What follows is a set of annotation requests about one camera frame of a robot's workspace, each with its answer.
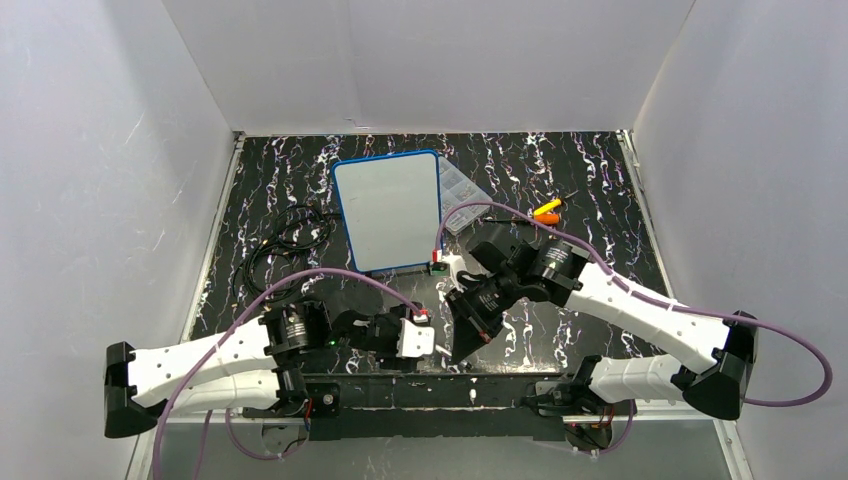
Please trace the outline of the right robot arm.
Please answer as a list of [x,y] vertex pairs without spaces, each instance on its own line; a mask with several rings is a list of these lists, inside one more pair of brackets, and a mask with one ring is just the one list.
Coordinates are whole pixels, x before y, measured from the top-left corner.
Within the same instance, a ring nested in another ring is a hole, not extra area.
[[721,420],[736,420],[756,360],[758,332],[749,318],[685,313],[670,298],[607,273],[587,251],[558,239],[538,247],[488,238],[471,250],[484,268],[467,271],[459,255],[434,256],[450,274],[452,358],[491,343],[520,300],[549,303],[617,326],[661,349],[631,359],[585,357],[574,373],[535,384],[522,404],[540,415],[601,413],[631,400],[683,401]]

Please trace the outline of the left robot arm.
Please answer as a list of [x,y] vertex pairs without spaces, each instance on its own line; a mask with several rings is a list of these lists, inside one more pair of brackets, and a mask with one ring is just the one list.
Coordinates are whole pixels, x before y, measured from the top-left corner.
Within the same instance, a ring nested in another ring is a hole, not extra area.
[[308,299],[264,311],[232,333],[155,349],[118,342],[105,354],[104,435],[140,435],[165,412],[252,408],[305,416],[322,399],[304,378],[306,359],[339,345],[413,369],[433,353],[435,331],[421,306],[333,316]]

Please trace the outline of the blue framed whiteboard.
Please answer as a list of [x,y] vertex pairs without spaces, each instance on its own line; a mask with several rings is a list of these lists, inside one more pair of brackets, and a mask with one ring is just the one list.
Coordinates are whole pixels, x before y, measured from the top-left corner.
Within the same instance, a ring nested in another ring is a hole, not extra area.
[[419,267],[432,260],[442,220],[435,151],[346,160],[331,175],[356,271]]

